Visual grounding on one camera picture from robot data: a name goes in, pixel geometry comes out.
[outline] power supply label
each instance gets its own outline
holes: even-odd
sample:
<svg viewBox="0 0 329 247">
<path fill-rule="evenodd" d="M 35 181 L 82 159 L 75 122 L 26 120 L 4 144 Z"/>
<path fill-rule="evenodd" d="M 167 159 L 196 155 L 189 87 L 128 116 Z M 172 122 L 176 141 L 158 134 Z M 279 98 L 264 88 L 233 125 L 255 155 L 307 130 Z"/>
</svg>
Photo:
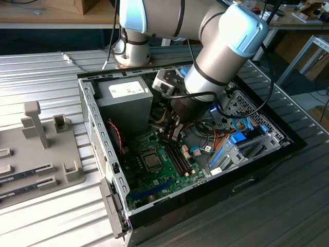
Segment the power supply label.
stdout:
<svg viewBox="0 0 329 247">
<path fill-rule="evenodd" d="M 123 84 L 111 85 L 108 87 L 113 98 L 119 98 L 128 95 L 144 93 L 144 89 L 138 81 L 127 82 Z"/>
</svg>

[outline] gray power supply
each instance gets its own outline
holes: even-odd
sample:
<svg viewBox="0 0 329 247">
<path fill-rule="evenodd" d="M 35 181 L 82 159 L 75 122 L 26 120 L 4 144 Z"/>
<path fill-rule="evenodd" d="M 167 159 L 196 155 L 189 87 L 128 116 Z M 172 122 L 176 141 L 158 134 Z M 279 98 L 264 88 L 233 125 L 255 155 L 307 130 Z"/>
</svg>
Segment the gray power supply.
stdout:
<svg viewBox="0 0 329 247">
<path fill-rule="evenodd" d="M 104 119 L 111 119 L 125 136 L 148 128 L 153 95 L 140 76 L 98 83 L 101 97 L 96 100 Z"/>
</svg>

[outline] ribbed metal surface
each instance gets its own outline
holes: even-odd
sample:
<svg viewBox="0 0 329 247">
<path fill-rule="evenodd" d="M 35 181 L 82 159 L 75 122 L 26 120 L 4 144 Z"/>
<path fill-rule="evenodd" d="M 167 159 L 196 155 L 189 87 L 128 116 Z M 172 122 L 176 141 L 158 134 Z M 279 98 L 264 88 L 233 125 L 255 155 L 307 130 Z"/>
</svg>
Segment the ribbed metal surface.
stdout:
<svg viewBox="0 0 329 247">
<path fill-rule="evenodd" d="M 187 47 L 152 52 L 156 64 L 191 59 Z M 96 70 L 106 52 L 69 55 L 84 69 Z M 82 184 L 0 210 L 1 246 L 122 246 L 122 241 L 112 236 L 98 189 L 100 176 L 83 124 L 75 75 L 80 70 L 60 54 L 51 53 L 0 57 L 0 71 L 0 130 L 21 125 L 25 101 L 40 101 L 42 120 L 65 113 L 74 124 L 86 173 Z M 239 76 L 266 97 L 268 79 L 255 67 L 247 63 Z M 328 135 L 278 90 L 270 106 L 305 138 L 305 150 L 258 185 L 145 246 L 282 246 L 293 241 L 300 246 L 310 239 L 318 244 L 327 236 Z"/>
<path fill-rule="evenodd" d="M 200 47 L 195 47 L 196 54 Z M 188 47 L 152 49 L 153 63 L 190 61 Z M 99 70 L 107 52 L 68 52 L 87 71 Z M 106 69 L 114 69 L 111 61 Z M 40 119 L 71 119 L 86 181 L 0 210 L 1 246 L 122 246 L 114 239 L 99 191 L 100 175 L 83 123 L 77 73 L 60 53 L 0 57 L 0 130 L 23 126 L 23 103 L 38 100 Z"/>
</svg>

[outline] red wire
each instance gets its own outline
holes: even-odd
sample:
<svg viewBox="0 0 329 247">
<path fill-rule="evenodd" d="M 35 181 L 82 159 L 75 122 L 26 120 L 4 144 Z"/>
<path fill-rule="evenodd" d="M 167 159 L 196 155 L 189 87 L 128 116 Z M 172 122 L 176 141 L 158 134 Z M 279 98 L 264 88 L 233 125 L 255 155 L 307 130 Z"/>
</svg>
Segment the red wire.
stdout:
<svg viewBox="0 0 329 247">
<path fill-rule="evenodd" d="M 120 156 L 122 157 L 122 142 L 121 142 L 121 136 L 120 136 L 120 132 L 118 130 L 118 128 L 110 121 L 107 121 L 108 124 L 110 124 L 117 132 L 118 137 L 119 137 L 119 143 L 120 143 Z"/>
</svg>

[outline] metal shelf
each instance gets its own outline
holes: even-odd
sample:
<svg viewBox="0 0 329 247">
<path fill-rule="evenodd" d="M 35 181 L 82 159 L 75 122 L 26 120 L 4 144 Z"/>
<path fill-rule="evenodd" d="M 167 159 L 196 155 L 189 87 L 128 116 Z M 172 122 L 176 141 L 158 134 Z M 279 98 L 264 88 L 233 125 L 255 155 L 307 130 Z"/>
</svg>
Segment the metal shelf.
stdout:
<svg viewBox="0 0 329 247">
<path fill-rule="evenodd" d="M 282 84 L 285 82 L 285 80 L 288 78 L 288 76 L 294 70 L 296 65 L 301 61 L 301 59 L 304 57 L 304 55 L 314 45 L 317 45 L 319 48 L 312 55 L 312 57 L 307 61 L 307 63 L 303 66 L 303 68 L 299 71 L 299 73 L 301 73 L 303 75 L 305 75 L 309 71 L 311 66 L 315 62 L 317 62 L 317 60 L 319 59 L 319 57 L 321 56 L 321 53 L 323 51 L 329 52 L 329 36 L 312 36 L 312 37 L 310 37 L 310 39 L 307 41 L 307 43 L 304 45 L 304 47 L 297 54 L 295 59 L 291 62 L 291 64 L 288 66 L 288 68 L 285 70 L 285 72 L 278 79 L 278 81 L 277 81 L 278 86 L 282 86 Z"/>
</svg>

